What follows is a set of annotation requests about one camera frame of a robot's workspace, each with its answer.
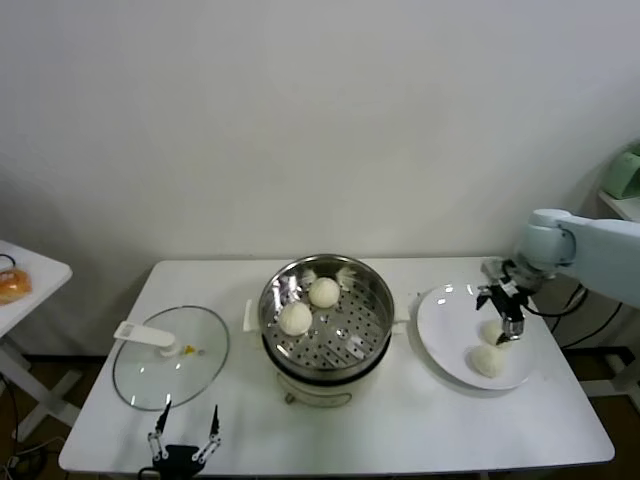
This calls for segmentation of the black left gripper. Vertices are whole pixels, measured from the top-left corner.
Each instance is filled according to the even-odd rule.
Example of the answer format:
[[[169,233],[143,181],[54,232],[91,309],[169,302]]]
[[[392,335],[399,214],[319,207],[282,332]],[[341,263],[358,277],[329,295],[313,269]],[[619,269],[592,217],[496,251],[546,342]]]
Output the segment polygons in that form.
[[[147,435],[152,454],[152,470],[161,479],[192,479],[204,469],[204,464],[221,445],[218,405],[215,405],[209,437],[200,449],[192,445],[168,445],[163,443],[163,432],[172,401],[169,400],[158,417],[155,428]]]

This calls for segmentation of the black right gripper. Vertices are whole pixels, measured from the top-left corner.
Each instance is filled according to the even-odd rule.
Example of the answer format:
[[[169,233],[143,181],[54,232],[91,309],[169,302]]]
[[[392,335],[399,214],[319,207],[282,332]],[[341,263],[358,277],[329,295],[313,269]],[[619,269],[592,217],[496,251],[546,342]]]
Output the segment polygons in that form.
[[[513,281],[504,283],[496,280],[491,285],[478,287],[475,309],[480,310],[488,301],[492,301],[500,317],[507,318],[502,321],[501,333],[495,342],[496,346],[521,339],[524,332],[524,322],[509,318],[523,317],[522,308],[528,305],[530,295],[529,289],[520,287]]]

